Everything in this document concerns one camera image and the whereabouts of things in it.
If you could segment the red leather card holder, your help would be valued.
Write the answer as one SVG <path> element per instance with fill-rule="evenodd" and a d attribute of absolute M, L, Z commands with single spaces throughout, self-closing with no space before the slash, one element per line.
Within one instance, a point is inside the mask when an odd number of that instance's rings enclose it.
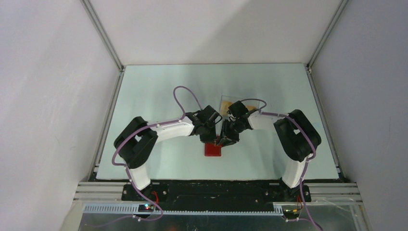
<path fill-rule="evenodd" d="M 206 157 L 221 157 L 222 146 L 217 145 L 220 136 L 217 136 L 214 143 L 204 144 L 204 156 Z"/>

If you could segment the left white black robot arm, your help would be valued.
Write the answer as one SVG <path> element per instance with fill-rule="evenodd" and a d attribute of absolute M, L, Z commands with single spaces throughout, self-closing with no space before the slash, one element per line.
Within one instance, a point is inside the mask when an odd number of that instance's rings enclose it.
<path fill-rule="evenodd" d="M 112 164 L 120 165 L 115 158 L 122 158 L 129 181 L 135 185 L 134 195 L 147 200 L 151 197 L 152 187 L 146 162 L 154 146 L 165 140 L 188 136 L 198 136 L 202 143 L 214 144 L 217 141 L 216 124 L 221 119 L 222 116 L 209 105 L 170 121 L 148 122 L 141 116 L 135 117 L 114 141 L 116 151 Z"/>

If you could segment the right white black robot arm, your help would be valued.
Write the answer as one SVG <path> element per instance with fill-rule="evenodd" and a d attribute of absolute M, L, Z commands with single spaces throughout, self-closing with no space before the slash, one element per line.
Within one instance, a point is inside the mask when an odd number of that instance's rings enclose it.
<path fill-rule="evenodd" d="M 261 108 L 249 110 L 242 100 L 232 103 L 227 110 L 229 119 L 222 123 L 217 146 L 230 146 L 239 141 L 239 134 L 245 130 L 275 130 L 280 143 L 289 157 L 281 178 L 280 196 L 292 201 L 299 195 L 308 162 L 317 155 L 321 136 L 305 114 L 295 109 L 288 114 L 262 112 Z"/>

